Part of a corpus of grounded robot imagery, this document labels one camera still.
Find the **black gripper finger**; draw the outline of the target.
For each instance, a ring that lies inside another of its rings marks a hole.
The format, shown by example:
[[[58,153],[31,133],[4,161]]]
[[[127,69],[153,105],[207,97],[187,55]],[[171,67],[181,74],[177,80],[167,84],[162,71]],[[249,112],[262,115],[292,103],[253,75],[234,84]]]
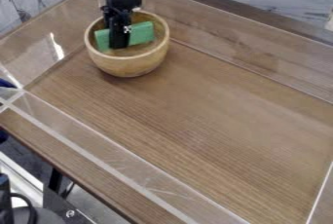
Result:
[[[128,14],[114,15],[110,18],[110,47],[123,49],[128,46],[131,19]]]

